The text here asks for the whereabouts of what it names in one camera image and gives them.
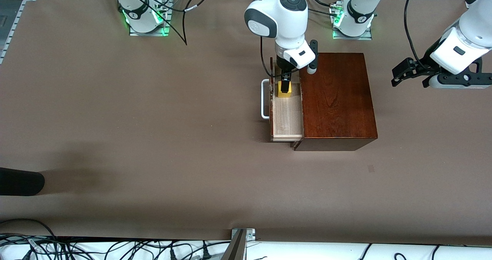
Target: table surface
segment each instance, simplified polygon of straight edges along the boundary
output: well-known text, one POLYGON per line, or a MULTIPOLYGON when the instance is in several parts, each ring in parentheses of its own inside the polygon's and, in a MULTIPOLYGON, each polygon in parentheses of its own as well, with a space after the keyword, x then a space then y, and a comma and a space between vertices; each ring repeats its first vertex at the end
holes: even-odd
MULTIPOLYGON (((253 227, 264 240, 492 244, 492 89, 392 87, 411 56, 402 0, 381 1, 372 41, 332 40, 310 13, 306 39, 320 52, 364 53, 379 138, 295 152, 269 142, 260 117, 250 1, 189 12, 188 46, 174 33, 128 36, 115 0, 28 2, 0 66, 0 165, 44 171, 47 188, 1 197, 0 217, 57 235, 220 239, 253 227)), ((464 11, 462 0, 413 0, 417 52, 464 11)))

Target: wooden cabinet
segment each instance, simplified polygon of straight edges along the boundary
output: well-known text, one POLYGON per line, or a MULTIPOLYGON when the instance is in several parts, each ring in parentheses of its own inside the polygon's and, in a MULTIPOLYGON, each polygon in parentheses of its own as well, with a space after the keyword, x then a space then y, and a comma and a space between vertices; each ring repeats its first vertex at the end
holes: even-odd
POLYGON ((293 142, 297 151, 354 151, 377 139, 364 54, 320 53, 316 73, 294 73, 289 98, 277 97, 277 81, 270 80, 272 141, 293 142))

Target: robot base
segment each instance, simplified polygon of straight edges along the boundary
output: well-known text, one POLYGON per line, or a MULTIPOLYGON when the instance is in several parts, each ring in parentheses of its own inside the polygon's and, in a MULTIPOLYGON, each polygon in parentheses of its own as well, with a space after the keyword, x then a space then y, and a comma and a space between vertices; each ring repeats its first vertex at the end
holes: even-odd
MULTIPOLYGON (((343 15, 343 4, 342 1, 337 1, 330 8, 330 13, 335 13, 339 16, 343 15)), ((347 40, 372 40, 371 27, 369 27, 362 35, 360 36, 346 36, 343 34, 337 27, 334 26, 335 20, 339 17, 330 17, 332 21, 332 31, 333 31, 333 39, 347 39, 347 40)))
MULTIPOLYGON (((167 3, 168 6, 171 8, 173 7, 174 0, 169 0, 167 3)), ((172 15, 172 10, 168 8, 160 8, 157 9, 160 10, 160 15, 167 21, 171 22, 171 15, 172 15)), ((169 26, 168 23, 162 23, 158 27, 156 27, 153 31, 147 32, 147 33, 140 33, 135 31, 132 27, 130 27, 130 36, 168 36, 169 35, 169 30, 171 27, 169 26)))

